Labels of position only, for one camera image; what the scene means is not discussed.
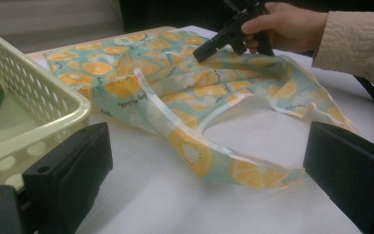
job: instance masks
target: person's arm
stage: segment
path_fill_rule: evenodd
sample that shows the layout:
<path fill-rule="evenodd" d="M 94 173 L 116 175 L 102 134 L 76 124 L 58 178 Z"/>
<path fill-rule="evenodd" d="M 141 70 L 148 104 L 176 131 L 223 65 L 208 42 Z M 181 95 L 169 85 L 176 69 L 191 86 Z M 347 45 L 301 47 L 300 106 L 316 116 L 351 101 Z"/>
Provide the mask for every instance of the person's arm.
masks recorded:
<path fill-rule="evenodd" d="M 374 84 L 374 13 L 330 12 L 313 66 Z"/>

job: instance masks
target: white table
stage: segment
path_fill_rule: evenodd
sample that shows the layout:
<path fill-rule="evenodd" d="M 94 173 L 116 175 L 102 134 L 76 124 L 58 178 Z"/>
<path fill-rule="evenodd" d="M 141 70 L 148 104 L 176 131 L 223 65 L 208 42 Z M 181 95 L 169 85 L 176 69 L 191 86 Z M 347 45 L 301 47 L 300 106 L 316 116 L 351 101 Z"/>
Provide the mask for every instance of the white table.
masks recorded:
<path fill-rule="evenodd" d="M 214 34 L 197 27 L 182 29 Z M 310 58 L 275 53 L 292 56 L 314 73 L 362 135 L 373 141 L 374 104 L 351 75 L 313 69 Z M 267 118 L 260 117 L 261 110 L 248 108 L 252 101 L 257 100 L 246 100 L 217 118 L 206 136 L 249 153 L 288 152 L 269 159 L 301 167 L 309 126 L 267 107 Z M 108 123 L 114 169 L 77 233 L 360 233 L 311 178 L 265 190 L 210 183 L 195 176 L 164 139 L 96 110 L 90 120 Z M 271 121 L 269 128 L 266 121 Z M 297 136 L 283 134 L 295 130 Z"/>

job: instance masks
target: light green basket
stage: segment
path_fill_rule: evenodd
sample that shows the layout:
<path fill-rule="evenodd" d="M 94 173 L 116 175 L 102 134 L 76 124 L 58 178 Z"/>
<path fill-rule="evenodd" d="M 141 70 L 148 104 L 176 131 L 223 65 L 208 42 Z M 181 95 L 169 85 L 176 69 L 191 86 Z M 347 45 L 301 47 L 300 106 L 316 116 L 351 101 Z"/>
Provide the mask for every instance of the light green basket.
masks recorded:
<path fill-rule="evenodd" d="M 64 139 L 88 126 L 87 99 L 0 38 L 0 184 L 21 174 Z"/>

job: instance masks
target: patterned cloth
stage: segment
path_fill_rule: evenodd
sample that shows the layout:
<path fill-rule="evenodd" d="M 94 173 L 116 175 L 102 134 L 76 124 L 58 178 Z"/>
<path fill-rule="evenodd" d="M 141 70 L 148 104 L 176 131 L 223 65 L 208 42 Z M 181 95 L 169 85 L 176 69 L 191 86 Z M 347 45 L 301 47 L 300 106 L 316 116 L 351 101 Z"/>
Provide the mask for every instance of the patterned cloth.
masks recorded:
<path fill-rule="evenodd" d="M 197 63 L 192 53 L 205 40 L 186 31 L 135 34 L 46 58 L 93 106 L 166 138 L 196 175 L 210 181 L 265 188 L 307 176 L 303 168 L 286 169 L 204 137 L 210 120 L 244 98 L 257 96 L 277 112 L 356 132 L 326 89 L 291 58 L 223 49 Z"/>

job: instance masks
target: dark background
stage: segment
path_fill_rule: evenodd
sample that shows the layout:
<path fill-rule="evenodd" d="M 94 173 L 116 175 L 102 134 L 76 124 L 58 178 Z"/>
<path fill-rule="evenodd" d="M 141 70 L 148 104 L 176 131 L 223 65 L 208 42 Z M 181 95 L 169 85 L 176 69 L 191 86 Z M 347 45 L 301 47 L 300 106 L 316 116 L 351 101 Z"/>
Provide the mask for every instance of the dark background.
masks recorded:
<path fill-rule="evenodd" d="M 232 0 L 240 5 L 244 0 Z M 374 11 L 374 0 L 282 0 L 315 11 Z M 220 30 L 234 14 L 223 0 L 120 0 L 126 33 L 159 26 Z"/>

